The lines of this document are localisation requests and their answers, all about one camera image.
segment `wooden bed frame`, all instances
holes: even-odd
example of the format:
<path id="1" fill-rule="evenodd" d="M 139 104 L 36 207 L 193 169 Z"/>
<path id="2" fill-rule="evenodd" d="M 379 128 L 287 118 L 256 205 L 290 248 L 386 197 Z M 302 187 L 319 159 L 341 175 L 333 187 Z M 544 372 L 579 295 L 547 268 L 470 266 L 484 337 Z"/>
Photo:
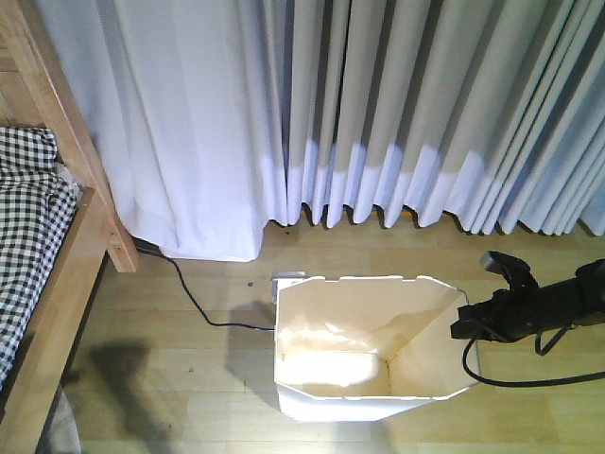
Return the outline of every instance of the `wooden bed frame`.
<path id="1" fill-rule="evenodd" d="M 52 129 L 86 187 L 3 390 L 0 453 L 18 454 L 40 439 L 105 252 L 119 271 L 138 256 L 33 0 L 0 0 L 0 123 Z"/>

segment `curtain fold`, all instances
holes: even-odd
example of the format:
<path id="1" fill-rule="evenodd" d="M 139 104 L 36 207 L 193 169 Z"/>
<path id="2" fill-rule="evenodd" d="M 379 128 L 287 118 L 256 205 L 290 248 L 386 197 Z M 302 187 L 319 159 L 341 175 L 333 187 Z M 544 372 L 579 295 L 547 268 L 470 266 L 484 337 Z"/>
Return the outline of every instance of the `curtain fold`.
<path id="1" fill-rule="evenodd" d="M 603 0 L 38 0 L 135 236 L 271 219 L 605 234 Z"/>

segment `white box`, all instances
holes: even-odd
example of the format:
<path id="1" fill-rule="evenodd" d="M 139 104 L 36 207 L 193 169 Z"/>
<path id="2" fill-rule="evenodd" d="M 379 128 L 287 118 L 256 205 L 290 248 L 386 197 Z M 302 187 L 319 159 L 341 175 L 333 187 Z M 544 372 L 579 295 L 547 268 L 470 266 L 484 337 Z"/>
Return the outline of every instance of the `white box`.
<path id="1" fill-rule="evenodd" d="M 436 279 L 287 279 L 275 299 L 274 377 L 292 418 L 375 421 L 475 384 L 461 366 L 467 341 L 449 328 L 468 300 Z"/>

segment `black cable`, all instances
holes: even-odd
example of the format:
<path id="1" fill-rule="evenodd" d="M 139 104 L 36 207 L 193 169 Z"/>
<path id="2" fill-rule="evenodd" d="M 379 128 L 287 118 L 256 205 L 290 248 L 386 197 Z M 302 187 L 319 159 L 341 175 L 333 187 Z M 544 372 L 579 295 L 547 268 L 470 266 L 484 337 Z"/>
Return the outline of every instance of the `black cable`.
<path id="1" fill-rule="evenodd" d="M 248 328 L 248 329 L 253 329 L 255 331 L 274 331 L 275 328 L 269 328 L 269 327 L 265 327 L 265 326 L 255 326 L 253 324 L 247 324 L 247 323 L 236 323 L 236 322 L 228 322 L 228 323 L 217 323 L 217 322 L 213 322 L 212 320 L 210 320 L 210 317 L 208 317 L 208 314 L 206 314 L 206 311 L 203 309 L 203 307 L 201 307 L 198 303 L 198 301 L 196 300 L 196 298 L 193 296 L 193 294 L 191 293 L 191 291 L 189 290 L 189 287 L 187 286 L 187 284 L 185 283 L 184 278 L 182 277 L 182 272 L 181 272 L 181 268 L 179 267 L 179 264 L 177 264 L 177 262 L 175 260 L 173 260 L 170 257 L 166 257 L 165 255 L 161 254 L 161 253 L 156 253 L 155 251 L 151 251 L 149 249 L 144 249 L 144 248 L 140 248 L 137 247 L 136 248 L 137 251 L 139 253 L 144 253 L 147 255 L 153 255 L 154 257 L 159 257 L 164 259 L 167 262 L 170 262 L 175 270 L 177 271 L 177 274 L 179 275 L 179 280 L 181 281 L 181 287 L 183 290 L 185 290 L 185 293 L 187 294 L 187 296 L 189 297 L 189 300 L 191 300 L 191 302 L 194 304 L 194 306 L 196 307 L 196 309 L 198 310 L 198 312 L 201 314 L 201 316 L 204 318 L 204 320 L 211 326 L 239 326 L 242 328 Z"/>
<path id="2" fill-rule="evenodd" d="M 480 334 L 481 332 L 477 333 L 464 348 L 464 353 L 462 353 L 462 367 L 468 375 L 470 375 L 475 380 L 480 381 L 481 383 L 485 383 L 486 385 L 500 386 L 503 388 L 540 388 L 545 386 L 570 385 L 572 383 L 582 383 L 585 381 L 594 381 L 605 378 L 605 371 L 594 372 L 585 375 L 565 376 L 562 378 L 549 378 L 546 380 L 528 381 L 502 381 L 481 376 L 471 370 L 467 361 L 469 352 L 471 351 L 471 347 L 477 341 Z"/>
<path id="3" fill-rule="evenodd" d="M 552 347 L 554 347 L 557 342 L 562 339 L 563 335 L 570 329 L 573 329 L 571 324 L 568 324 L 561 328 L 559 331 L 557 331 L 557 333 L 555 333 L 552 338 L 550 338 L 550 340 L 546 343 L 544 347 L 542 346 L 542 333 L 536 334 L 536 339 L 534 341 L 535 352 L 541 357 L 543 357 L 548 352 L 550 352 L 550 350 L 552 350 Z"/>

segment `checkered blanket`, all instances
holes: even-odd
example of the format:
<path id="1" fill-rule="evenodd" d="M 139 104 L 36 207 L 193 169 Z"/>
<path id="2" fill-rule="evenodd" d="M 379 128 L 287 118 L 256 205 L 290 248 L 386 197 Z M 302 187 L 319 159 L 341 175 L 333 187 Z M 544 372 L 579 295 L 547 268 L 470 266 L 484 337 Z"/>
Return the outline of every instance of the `checkered blanket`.
<path id="1" fill-rule="evenodd" d="M 51 130 L 0 126 L 0 389 L 76 212 Z"/>

